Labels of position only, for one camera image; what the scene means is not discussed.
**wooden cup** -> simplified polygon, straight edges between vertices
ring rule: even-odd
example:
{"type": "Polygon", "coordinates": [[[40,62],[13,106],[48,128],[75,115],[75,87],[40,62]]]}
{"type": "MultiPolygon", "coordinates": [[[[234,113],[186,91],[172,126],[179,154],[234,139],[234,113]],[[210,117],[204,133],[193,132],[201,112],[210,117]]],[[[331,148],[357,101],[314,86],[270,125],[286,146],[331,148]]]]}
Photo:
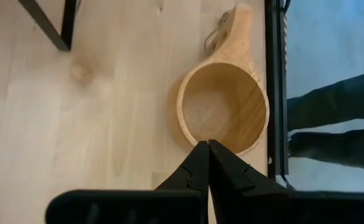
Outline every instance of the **wooden cup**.
{"type": "Polygon", "coordinates": [[[216,139],[242,156],[266,133],[269,102],[249,63],[252,11],[237,5],[191,70],[176,99],[179,126],[191,145],[216,139]]]}

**wooden table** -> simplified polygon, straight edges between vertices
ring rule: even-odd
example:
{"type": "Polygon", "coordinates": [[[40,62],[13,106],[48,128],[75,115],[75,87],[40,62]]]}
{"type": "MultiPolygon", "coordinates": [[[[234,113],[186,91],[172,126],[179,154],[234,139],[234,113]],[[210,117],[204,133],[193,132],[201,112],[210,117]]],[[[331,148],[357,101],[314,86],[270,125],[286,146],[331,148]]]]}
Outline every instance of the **wooden table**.
{"type": "MultiPolygon", "coordinates": [[[[63,1],[38,2],[59,30],[63,1]]],[[[169,90],[236,2],[83,1],[62,54],[17,2],[0,0],[0,223],[43,223],[67,190],[153,189],[171,174],[190,148],[169,132],[169,90]],[[86,76],[72,75],[75,63],[86,76]]],[[[264,3],[243,2],[264,85],[264,3]]],[[[266,174],[266,138],[243,159],[266,174]]]]}

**floor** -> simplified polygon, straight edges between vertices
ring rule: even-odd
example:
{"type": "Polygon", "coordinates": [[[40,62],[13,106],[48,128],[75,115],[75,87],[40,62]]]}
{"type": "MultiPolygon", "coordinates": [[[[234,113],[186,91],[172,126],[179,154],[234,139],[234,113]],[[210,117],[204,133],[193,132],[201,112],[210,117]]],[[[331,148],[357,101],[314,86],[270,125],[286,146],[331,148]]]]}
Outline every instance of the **floor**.
{"type": "MultiPolygon", "coordinates": [[[[364,0],[292,0],[287,19],[289,98],[364,73],[364,0]]],[[[364,120],[310,130],[352,129],[364,120]]],[[[311,159],[290,159],[288,179],[299,190],[364,192],[364,169],[311,159]]]]}
{"type": "MultiPolygon", "coordinates": [[[[169,93],[237,2],[253,8],[251,62],[265,85],[262,1],[82,1],[63,54],[17,1],[0,0],[0,223],[43,223],[67,190],[165,180],[191,149],[170,132],[169,93]]],[[[64,0],[38,3],[59,30],[64,0]]],[[[263,138],[243,159],[266,174],[266,152],[263,138]]]]}

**jeans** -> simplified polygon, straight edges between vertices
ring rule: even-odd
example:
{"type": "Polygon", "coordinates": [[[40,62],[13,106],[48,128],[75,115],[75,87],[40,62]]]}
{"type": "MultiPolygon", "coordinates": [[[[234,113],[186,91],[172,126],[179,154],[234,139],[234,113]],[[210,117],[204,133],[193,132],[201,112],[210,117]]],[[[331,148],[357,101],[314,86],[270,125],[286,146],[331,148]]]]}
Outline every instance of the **jeans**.
{"type": "MultiPolygon", "coordinates": [[[[288,131],[352,119],[364,119],[364,75],[287,100],[288,131]]],[[[296,133],[291,136],[289,150],[292,157],[364,168],[364,130],[296,133]]]]}

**light wood surface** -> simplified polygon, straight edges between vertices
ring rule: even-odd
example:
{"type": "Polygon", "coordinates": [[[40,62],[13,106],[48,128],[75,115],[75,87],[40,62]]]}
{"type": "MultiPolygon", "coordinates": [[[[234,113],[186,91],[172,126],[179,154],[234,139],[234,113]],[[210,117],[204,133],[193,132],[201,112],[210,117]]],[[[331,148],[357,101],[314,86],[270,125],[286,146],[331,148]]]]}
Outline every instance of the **light wood surface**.
{"type": "MultiPolygon", "coordinates": [[[[60,29],[63,1],[38,2],[60,29]]],[[[237,2],[84,0],[73,51],[61,54],[17,1],[0,0],[0,223],[43,223],[67,190],[165,180],[189,152],[171,134],[167,97],[237,2]]],[[[243,2],[264,86],[264,6],[243,2]]],[[[243,159],[266,174],[266,138],[243,159]]]]}
{"type": "Polygon", "coordinates": [[[269,102],[250,63],[253,12],[241,3],[227,15],[211,43],[211,56],[182,81],[176,113],[192,147],[216,139],[244,156],[266,134],[269,102]]]}

